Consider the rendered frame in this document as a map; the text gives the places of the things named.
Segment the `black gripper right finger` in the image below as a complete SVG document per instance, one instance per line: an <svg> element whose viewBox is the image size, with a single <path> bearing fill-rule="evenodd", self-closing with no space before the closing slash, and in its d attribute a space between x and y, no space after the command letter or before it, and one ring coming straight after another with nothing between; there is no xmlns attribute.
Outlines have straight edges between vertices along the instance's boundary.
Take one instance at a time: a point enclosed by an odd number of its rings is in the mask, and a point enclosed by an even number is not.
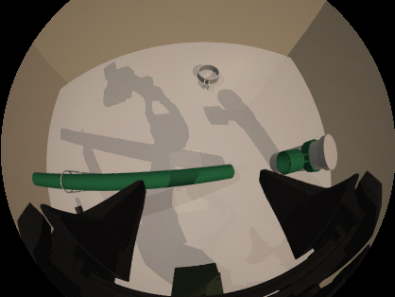
<svg viewBox="0 0 395 297"><path fill-rule="evenodd" d="M345 182L323 187L300 182L280 172L262 170L259 183L276 214L295 259L312 251L338 206L356 187L358 174Z"/></svg>

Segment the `green cylindrical rod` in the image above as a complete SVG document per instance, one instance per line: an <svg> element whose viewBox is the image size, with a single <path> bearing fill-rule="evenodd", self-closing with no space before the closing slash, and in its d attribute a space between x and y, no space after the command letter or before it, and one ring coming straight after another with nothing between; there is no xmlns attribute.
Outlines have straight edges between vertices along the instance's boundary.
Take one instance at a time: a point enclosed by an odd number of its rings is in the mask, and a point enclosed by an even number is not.
<svg viewBox="0 0 395 297"><path fill-rule="evenodd" d="M33 172L33 183L35 186L53 187L69 190L90 191L118 191L123 190L137 180L144 180L146 190L163 189L171 186L195 185L195 183L219 182L228 180L234 176L235 168L232 164L213 165L202 167L176 168L176 170L165 171L142 171L123 172L123 174L48 174L48 172Z"/></svg>

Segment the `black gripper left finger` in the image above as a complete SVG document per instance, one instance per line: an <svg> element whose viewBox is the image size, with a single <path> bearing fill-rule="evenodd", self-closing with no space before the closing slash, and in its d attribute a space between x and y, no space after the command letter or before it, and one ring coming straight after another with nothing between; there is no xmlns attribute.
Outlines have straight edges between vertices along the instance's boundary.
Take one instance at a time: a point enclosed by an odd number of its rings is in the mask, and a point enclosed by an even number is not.
<svg viewBox="0 0 395 297"><path fill-rule="evenodd" d="M83 213L61 212L44 204L41 209L54 229L72 239L115 278L129 282L145 194L144 180L137 180Z"/></svg>

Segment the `green cup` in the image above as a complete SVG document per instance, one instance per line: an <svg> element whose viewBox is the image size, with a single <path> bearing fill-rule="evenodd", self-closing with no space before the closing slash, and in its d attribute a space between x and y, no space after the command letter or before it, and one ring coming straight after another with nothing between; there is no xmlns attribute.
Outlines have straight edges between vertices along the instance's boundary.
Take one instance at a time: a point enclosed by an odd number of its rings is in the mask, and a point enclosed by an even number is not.
<svg viewBox="0 0 395 297"><path fill-rule="evenodd" d="M311 146L312 141L317 141L315 138L304 142L301 146L301 151L299 149L291 149L291 151L281 151L277 156L277 168L280 170L281 174L291 174L291 172L300 171L302 167L307 172L317 172L312 168L311 161L309 161L309 146Z"/></svg>

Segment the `grey metal ring with two small tabs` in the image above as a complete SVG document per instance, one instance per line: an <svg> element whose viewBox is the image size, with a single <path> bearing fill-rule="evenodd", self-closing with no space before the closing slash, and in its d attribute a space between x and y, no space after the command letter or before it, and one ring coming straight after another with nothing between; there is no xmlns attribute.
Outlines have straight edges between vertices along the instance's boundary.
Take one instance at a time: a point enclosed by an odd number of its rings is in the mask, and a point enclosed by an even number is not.
<svg viewBox="0 0 395 297"><path fill-rule="evenodd" d="M217 77L216 78L212 78L212 79L208 79L205 78L203 76L200 75L200 70L205 70L205 69L209 69L209 70L213 70L213 72L216 72ZM220 70L216 68L215 65L209 65L209 64L204 64L198 67L198 72L197 72L197 77L198 79L200 79L201 83L215 83L217 80L219 80L219 76L220 76ZM202 85L202 89L204 89L204 85ZM209 89L209 85L208 85L208 89Z"/></svg>

